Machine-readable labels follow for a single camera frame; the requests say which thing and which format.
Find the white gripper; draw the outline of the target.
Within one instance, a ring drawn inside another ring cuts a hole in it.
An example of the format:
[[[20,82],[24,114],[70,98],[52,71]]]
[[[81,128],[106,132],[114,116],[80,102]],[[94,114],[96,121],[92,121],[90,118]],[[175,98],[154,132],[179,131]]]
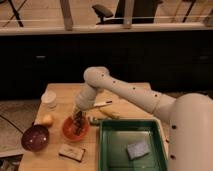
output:
[[[102,92],[102,88],[92,87],[85,83],[78,95],[75,97],[76,108],[81,111],[91,109],[95,103],[97,95]]]

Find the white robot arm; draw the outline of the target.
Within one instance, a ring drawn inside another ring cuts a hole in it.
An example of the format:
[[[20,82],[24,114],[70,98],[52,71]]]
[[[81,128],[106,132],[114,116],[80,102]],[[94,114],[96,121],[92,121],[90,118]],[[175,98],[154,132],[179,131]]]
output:
[[[178,98],[138,88],[110,76],[106,67],[84,71],[84,86],[76,107],[90,109],[100,89],[106,89],[170,125],[168,171],[213,171],[213,100],[200,93]]]

